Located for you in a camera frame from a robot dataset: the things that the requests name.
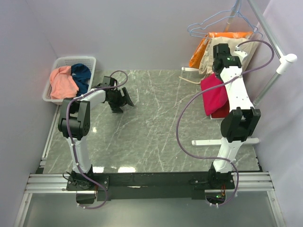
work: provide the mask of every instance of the navy blue cloth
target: navy blue cloth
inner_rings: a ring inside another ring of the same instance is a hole
[[[87,66],[83,64],[75,64],[71,66],[71,76],[72,79],[77,84],[79,91],[77,93],[77,96],[81,96],[85,93],[87,93],[89,85],[88,80],[91,77],[91,72]]]

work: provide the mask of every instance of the white plastic basket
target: white plastic basket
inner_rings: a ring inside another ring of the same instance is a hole
[[[91,84],[92,84],[93,78],[94,78],[94,73],[95,73],[96,58],[89,57],[89,56],[61,57],[61,58],[58,58],[54,62],[52,71],[54,69],[62,67],[62,66],[74,65],[74,64],[78,64],[78,63],[81,63],[81,64],[87,66],[91,72],[91,77],[90,77],[90,80],[88,81],[88,84],[89,84],[88,91],[90,91]],[[51,92],[52,92],[52,86],[48,80],[47,84],[45,86],[44,92],[43,92],[43,96],[42,96],[43,100],[46,102],[53,102],[57,105],[61,105],[63,99],[51,99]]]

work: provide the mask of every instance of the metal pole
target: metal pole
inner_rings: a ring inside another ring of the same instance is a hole
[[[260,94],[256,97],[256,99],[253,101],[254,106],[259,105],[265,94],[268,92],[268,90],[273,86],[273,84],[276,82],[276,80],[280,77],[281,74],[275,72],[273,77],[270,79],[270,81],[266,84],[265,88],[260,92]]]
[[[228,32],[229,27],[230,27],[230,25],[231,25],[233,19],[235,18],[234,16],[236,15],[236,12],[237,12],[237,10],[238,10],[238,7],[239,7],[239,5],[240,5],[240,1],[242,1],[242,0],[238,0],[238,1],[237,1],[237,3],[236,3],[236,5],[235,5],[234,9],[232,10],[232,12],[231,12],[231,14],[230,14],[230,18],[228,18],[228,21],[227,21],[226,27],[225,27],[225,29],[224,29],[224,32]]]
[[[281,50],[281,46],[278,42],[278,40],[276,40],[274,34],[271,32],[265,18],[263,17],[263,14],[260,12],[258,6],[256,5],[254,0],[247,0],[248,3],[250,4],[250,7],[252,9],[252,11],[254,12],[254,14],[256,15],[259,23],[261,24],[266,36],[268,37],[271,45],[273,46],[273,48],[275,49],[276,54],[278,55],[279,59],[285,55],[285,52]]]

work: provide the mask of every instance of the clothes hanger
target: clothes hanger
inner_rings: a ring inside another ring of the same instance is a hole
[[[233,17],[238,16],[238,17],[244,19],[244,20],[248,23],[248,25],[252,28],[253,33],[259,33],[259,34],[261,35],[261,39],[262,39],[262,38],[263,38],[263,34],[262,34],[261,32],[258,31],[258,28],[257,28],[256,26],[252,25],[252,24],[250,23],[250,21],[240,13],[241,5],[242,5],[242,1],[241,1],[241,0],[236,0],[234,6],[233,6],[230,10],[220,11],[220,12],[218,12],[218,13],[212,15],[211,17],[207,18],[207,19],[204,20],[202,23],[194,23],[194,24],[191,24],[191,25],[189,25],[189,26],[187,27],[187,31],[188,31],[189,34],[190,34],[191,36],[193,36],[193,37],[200,37],[200,38],[211,39],[211,37],[208,37],[208,33],[197,32],[196,30],[197,30],[197,29],[205,30],[205,29],[207,29],[209,26],[214,25],[214,24],[216,24],[216,23],[218,23],[218,22],[220,22],[220,21],[222,21],[222,20],[224,20],[224,19],[233,18]],[[209,19],[211,19],[211,18],[213,18],[213,17],[215,17],[215,16],[217,16],[217,15],[219,15],[219,14],[221,14],[221,13],[227,13],[227,12],[232,12],[232,11],[235,12],[235,14],[234,14],[233,16],[223,17],[223,18],[217,20],[216,22],[213,22],[213,23],[211,23],[211,24],[205,26],[204,28],[201,27],[201,26],[202,26],[206,21],[208,21]],[[190,27],[192,27],[192,26],[197,26],[197,25],[200,26],[200,27],[196,27],[196,28],[193,28],[193,29],[190,30]]]

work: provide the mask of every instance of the cloth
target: cloth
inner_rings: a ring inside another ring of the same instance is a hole
[[[49,81],[52,85],[51,99],[76,97],[79,89],[71,77],[70,66],[63,66],[53,70]]]
[[[231,53],[234,52],[235,47],[243,43],[244,41],[247,41],[248,39],[246,38],[228,38],[228,37],[217,37],[217,38],[212,38],[209,42],[208,45],[205,49],[204,55],[201,59],[200,66],[199,66],[199,74],[205,75],[205,77],[213,74],[213,62],[214,62],[214,56],[213,56],[213,47],[217,44],[228,44]],[[244,61],[242,62],[242,68],[243,71],[247,68],[254,52],[256,51],[259,43],[258,42],[251,42],[247,44],[243,44],[241,46],[241,50],[246,52],[248,56]]]
[[[89,88],[88,80],[91,77],[91,72],[89,68],[80,63],[72,65],[71,76],[79,88],[77,96],[81,96],[87,93]]]
[[[199,68],[200,62],[201,62],[201,59],[204,55],[206,47],[207,47],[209,41],[211,40],[209,38],[224,36],[224,37],[236,38],[236,39],[238,39],[238,38],[247,38],[247,39],[249,39],[251,37],[252,33],[253,32],[210,32],[210,33],[208,33],[208,35],[205,36],[201,40],[200,44],[196,48],[193,56],[191,57],[191,59],[189,61],[188,66],[191,67],[191,68],[195,68],[195,69]]]
[[[214,119],[225,118],[229,114],[229,102],[227,101],[221,108],[217,109],[211,114],[211,117]]]
[[[223,82],[219,80],[213,73],[211,76],[203,79],[201,81],[201,90],[208,89],[210,87],[222,84]],[[213,90],[204,92],[202,94],[204,110],[207,116],[214,113],[216,110],[221,108],[228,101],[228,96],[225,86],[215,88]]]

